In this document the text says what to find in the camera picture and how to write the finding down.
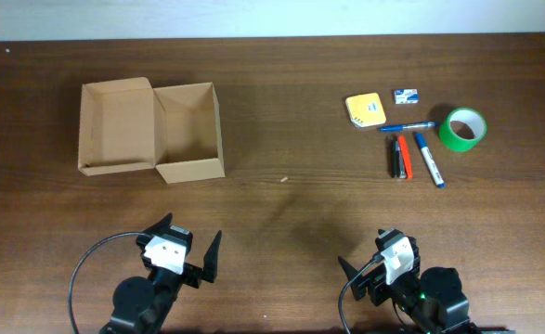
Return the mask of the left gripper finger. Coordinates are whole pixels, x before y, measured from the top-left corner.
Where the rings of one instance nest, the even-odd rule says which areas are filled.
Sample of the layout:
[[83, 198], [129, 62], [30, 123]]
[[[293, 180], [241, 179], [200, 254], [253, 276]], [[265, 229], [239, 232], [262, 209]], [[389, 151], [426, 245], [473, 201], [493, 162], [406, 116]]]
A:
[[222, 235], [222, 231], [219, 230], [203, 257], [201, 279], [209, 283], [214, 283], [217, 278], [218, 254]]
[[170, 228], [173, 220], [173, 215], [169, 212], [167, 213], [159, 222], [143, 231], [144, 234], [150, 236], [159, 236], [163, 233], [166, 233]]

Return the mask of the brown cardboard box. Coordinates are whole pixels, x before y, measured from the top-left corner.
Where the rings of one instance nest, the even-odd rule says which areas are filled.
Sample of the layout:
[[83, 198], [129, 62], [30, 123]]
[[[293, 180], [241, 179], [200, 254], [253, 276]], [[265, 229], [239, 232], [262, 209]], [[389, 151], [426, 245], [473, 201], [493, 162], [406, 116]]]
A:
[[214, 85], [154, 88], [145, 77], [84, 84], [78, 170], [152, 169], [168, 184], [226, 176]]

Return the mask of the yellow sticky note pad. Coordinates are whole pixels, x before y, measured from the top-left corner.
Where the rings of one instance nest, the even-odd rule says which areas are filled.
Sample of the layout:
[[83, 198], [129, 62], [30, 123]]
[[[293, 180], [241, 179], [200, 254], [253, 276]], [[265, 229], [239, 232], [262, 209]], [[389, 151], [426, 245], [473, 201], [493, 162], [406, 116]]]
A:
[[345, 105], [355, 127], [366, 128], [386, 122], [383, 104], [377, 93], [349, 96], [345, 99]]

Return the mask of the green tape roll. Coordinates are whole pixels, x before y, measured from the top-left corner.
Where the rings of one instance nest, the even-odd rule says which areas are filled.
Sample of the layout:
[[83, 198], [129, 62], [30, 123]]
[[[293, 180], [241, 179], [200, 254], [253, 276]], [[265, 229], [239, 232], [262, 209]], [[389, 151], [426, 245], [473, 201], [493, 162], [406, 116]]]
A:
[[475, 109], [452, 110], [439, 127], [439, 138], [450, 150], [466, 152], [478, 144], [487, 133], [485, 118]]

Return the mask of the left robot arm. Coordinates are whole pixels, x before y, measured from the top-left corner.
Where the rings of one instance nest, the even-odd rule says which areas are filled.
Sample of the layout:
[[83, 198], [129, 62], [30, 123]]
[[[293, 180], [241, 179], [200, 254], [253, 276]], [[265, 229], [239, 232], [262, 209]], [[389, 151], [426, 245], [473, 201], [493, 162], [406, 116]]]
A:
[[136, 237], [149, 275], [129, 277], [117, 286], [112, 295], [113, 311], [102, 333], [158, 333], [182, 287], [197, 289], [202, 282], [215, 282], [222, 233], [216, 233], [203, 265], [197, 266], [186, 262], [192, 233], [172, 222], [169, 213]]

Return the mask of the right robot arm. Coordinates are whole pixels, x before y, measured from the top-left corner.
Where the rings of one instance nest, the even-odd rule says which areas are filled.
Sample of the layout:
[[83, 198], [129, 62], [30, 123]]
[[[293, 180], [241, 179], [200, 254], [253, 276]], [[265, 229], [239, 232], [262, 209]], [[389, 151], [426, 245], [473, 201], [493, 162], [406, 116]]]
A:
[[413, 326], [400, 323], [395, 333], [482, 334], [508, 333], [507, 328], [480, 328], [470, 318], [470, 303], [462, 291], [459, 272], [453, 267], [421, 270], [416, 239], [397, 229], [378, 231], [378, 251], [362, 268], [343, 257], [338, 262], [347, 282], [337, 308], [344, 330], [352, 333], [344, 315], [344, 297], [351, 290], [355, 300], [368, 296], [373, 305], [391, 302], [394, 311], [406, 314]]

